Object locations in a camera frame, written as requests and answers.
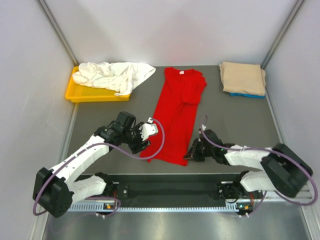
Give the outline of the red t-shirt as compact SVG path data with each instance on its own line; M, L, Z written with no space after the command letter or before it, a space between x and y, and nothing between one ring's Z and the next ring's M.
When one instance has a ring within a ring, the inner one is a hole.
M207 86L203 74L195 69L164 70L162 87L153 118L164 129L164 145L153 158L171 164L187 166L184 156L192 137L198 106Z

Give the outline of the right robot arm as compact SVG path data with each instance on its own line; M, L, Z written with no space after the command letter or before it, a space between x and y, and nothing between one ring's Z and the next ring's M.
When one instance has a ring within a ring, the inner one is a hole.
M195 162L212 158L221 165L253 168L232 182L231 189L239 198L255 191L275 191L293 199L313 176L310 166L285 144L258 148L223 143L211 129L200 128L183 158Z

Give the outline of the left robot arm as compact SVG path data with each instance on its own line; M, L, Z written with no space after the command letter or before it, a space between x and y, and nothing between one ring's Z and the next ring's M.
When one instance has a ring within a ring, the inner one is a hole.
M98 195L109 198L114 187L105 174L96 173L84 180L78 178L99 158L113 149L118 150L122 144L129 147L132 155L145 150L150 145L149 138L158 133L158 127L152 118L147 122L137 123L136 120L133 114L120 112L67 159L49 169L41 168L35 177L33 206L41 206L44 212L59 218L76 202Z

